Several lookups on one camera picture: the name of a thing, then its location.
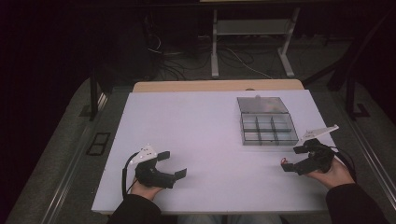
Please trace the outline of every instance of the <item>floor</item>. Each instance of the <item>floor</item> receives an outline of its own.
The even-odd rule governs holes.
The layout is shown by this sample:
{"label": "floor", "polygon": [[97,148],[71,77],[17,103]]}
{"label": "floor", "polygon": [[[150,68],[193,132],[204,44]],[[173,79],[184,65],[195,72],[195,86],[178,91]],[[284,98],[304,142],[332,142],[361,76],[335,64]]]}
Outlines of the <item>floor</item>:
{"label": "floor", "polygon": [[[324,46],[324,41],[322,36],[292,39],[288,57],[295,78],[305,80],[335,62],[350,44],[330,42]],[[221,38],[219,79],[287,78],[276,54],[281,43],[281,36]],[[194,54],[173,46],[163,48],[164,57],[152,81],[211,79],[209,44],[208,36],[201,36]],[[330,76],[305,88],[311,91],[325,123],[340,127],[332,133],[332,138],[352,156],[358,183],[378,202],[389,221],[396,222],[392,199],[396,179],[396,151],[392,146],[396,145],[396,127],[360,85],[356,89],[356,102],[363,104],[371,117],[352,121],[344,110],[345,88],[338,92],[326,88]],[[91,206],[130,90],[131,87],[115,87],[103,99],[95,120],[90,121],[89,113],[85,113],[90,104],[89,80],[81,83],[7,223],[106,223],[107,216],[92,212]],[[96,133],[110,134],[105,152],[102,156],[86,155]],[[377,164],[375,159],[382,166],[373,165]],[[282,217],[290,224],[331,223],[327,213],[282,214]]]}

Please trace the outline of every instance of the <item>white tabletop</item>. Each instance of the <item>white tabletop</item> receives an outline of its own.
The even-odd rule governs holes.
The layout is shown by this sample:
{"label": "white tabletop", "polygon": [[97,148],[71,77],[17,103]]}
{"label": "white tabletop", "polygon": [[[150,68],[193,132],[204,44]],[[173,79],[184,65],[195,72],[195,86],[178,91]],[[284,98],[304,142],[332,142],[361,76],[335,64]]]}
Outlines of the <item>white tabletop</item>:
{"label": "white tabletop", "polygon": [[[163,214],[312,212],[326,210],[316,180],[283,172],[280,161],[305,159],[292,147],[243,146],[237,97],[280,97],[296,132],[326,127],[309,91],[133,92],[126,103],[92,211],[111,214],[121,203],[121,170],[146,144],[171,158],[157,169],[187,168],[154,202]],[[329,134],[319,138],[334,146]],[[134,166],[128,169],[132,183]]]}

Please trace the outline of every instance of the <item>forearm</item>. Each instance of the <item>forearm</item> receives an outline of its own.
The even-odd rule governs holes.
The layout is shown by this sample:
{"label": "forearm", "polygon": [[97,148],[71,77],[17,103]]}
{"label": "forearm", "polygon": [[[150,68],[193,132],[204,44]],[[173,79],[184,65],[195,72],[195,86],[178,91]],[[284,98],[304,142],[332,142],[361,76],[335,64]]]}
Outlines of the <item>forearm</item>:
{"label": "forearm", "polygon": [[376,202],[357,184],[330,189],[326,202],[333,224],[388,223]]}
{"label": "forearm", "polygon": [[129,194],[107,223],[158,224],[160,222],[161,210],[154,202],[138,195]]}

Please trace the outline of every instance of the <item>person's leg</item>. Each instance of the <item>person's leg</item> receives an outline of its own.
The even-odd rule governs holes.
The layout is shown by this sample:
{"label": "person's leg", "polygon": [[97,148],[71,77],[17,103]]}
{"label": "person's leg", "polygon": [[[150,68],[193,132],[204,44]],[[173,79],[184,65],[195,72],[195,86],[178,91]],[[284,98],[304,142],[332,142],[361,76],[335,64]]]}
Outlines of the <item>person's leg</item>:
{"label": "person's leg", "polygon": [[230,215],[228,224],[282,224],[277,214]]}
{"label": "person's leg", "polygon": [[220,215],[180,215],[177,224],[221,224]]}

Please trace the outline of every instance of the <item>open box lid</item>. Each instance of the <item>open box lid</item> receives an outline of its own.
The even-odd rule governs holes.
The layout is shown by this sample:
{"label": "open box lid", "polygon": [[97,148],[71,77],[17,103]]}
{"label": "open box lid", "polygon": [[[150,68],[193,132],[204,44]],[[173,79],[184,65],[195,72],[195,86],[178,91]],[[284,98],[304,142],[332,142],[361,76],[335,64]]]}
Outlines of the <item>open box lid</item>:
{"label": "open box lid", "polygon": [[237,97],[242,114],[289,114],[279,97]]}

